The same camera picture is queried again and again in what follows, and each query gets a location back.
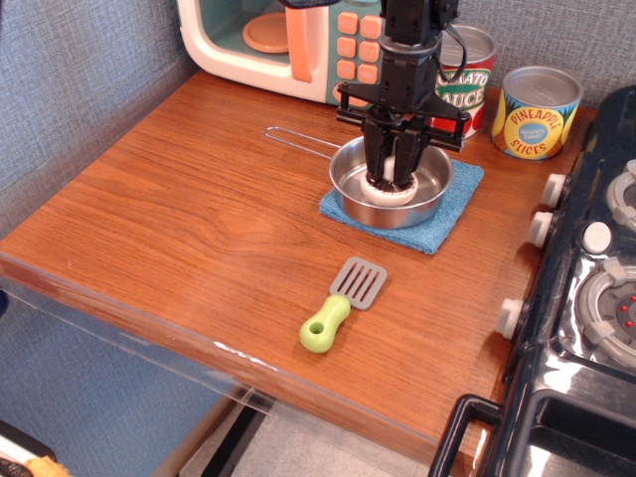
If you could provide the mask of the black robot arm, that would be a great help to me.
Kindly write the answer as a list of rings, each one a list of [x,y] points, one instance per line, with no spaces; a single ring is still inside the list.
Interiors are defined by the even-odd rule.
[[[379,82],[338,86],[338,118],[361,124],[367,181],[380,191],[407,190],[428,145],[463,147],[469,113],[435,92],[438,77],[455,82],[465,70],[466,54],[452,77],[440,58],[444,31],[464,44],[452,26],[458,15],[456,1],[383,1]]]

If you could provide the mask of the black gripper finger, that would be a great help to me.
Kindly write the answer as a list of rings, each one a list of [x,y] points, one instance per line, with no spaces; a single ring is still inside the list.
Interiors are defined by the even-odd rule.
[[[427,129],[427,126],[410,127],[397,134],[394,184],[398,189],[406,189],[410,184],[410,175],[417,169],[429,142]]]
[[[368,118],[363,126],[367,181],[374,187],[383,187],[385,160],[393,154],[395,138],[387,124]]]

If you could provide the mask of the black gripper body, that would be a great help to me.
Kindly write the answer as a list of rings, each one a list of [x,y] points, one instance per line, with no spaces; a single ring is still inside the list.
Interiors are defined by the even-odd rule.
[[[440,60],[442,39],[407,45],[380,38],[382,62],[375,84],[342,82],[337,119],[362,126],[374,112],[379,123],[394,134],[415,129],[428,144],[456,152],[464,146],[464,125],[470,115],[442,100],[435,92],[443,74]]]

